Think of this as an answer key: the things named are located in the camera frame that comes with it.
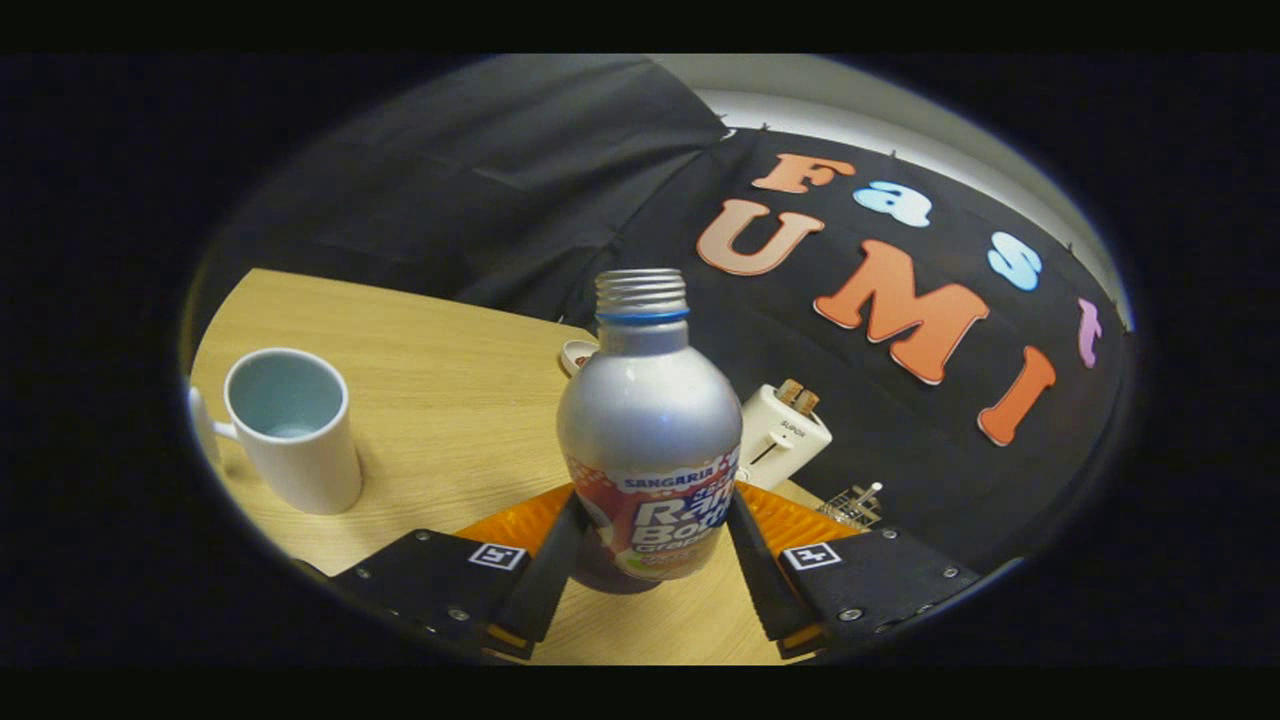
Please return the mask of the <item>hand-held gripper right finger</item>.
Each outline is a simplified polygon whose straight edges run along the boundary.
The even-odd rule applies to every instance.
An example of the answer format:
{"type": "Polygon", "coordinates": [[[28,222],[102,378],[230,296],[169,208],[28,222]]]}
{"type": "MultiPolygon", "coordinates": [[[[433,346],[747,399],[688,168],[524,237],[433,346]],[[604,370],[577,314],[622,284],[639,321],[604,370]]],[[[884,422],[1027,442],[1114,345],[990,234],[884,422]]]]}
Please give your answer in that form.
{"type": "Polygon", "coordinates": [[[748,483],[735,489],[727,528],[782,659],[879,650],[984,583],[902,529],[850,527],[748,483]]]}

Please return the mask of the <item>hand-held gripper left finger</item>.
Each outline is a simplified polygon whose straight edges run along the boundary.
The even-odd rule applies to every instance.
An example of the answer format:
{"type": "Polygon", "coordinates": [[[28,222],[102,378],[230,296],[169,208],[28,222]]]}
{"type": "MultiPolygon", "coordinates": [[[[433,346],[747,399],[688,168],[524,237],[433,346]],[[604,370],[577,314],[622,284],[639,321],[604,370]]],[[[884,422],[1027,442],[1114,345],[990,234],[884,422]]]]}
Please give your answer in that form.
{"type": "Polygon", "coordinates": [[[338,573],[335,587],[449,650],[529,660],[588,525],[573,488],[558,487],[454,533],[408,530],[338,573]]]}

